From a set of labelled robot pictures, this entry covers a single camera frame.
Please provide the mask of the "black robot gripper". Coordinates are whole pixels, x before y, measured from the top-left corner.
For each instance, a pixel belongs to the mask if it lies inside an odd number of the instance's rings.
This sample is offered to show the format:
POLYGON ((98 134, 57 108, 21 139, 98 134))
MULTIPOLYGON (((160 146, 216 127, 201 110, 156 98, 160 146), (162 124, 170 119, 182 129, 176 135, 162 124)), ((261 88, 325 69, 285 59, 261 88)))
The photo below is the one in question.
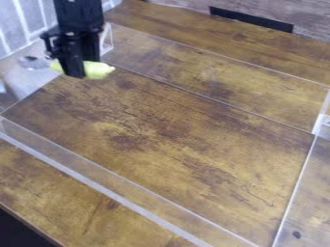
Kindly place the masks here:
POLYGON ((65 74, 83 78, 83 59, 101 61, 99 33, 105 25, 102 0, 54 0, 54 3, 57 25, 41 38, 47 54, 58 58, 65 74))

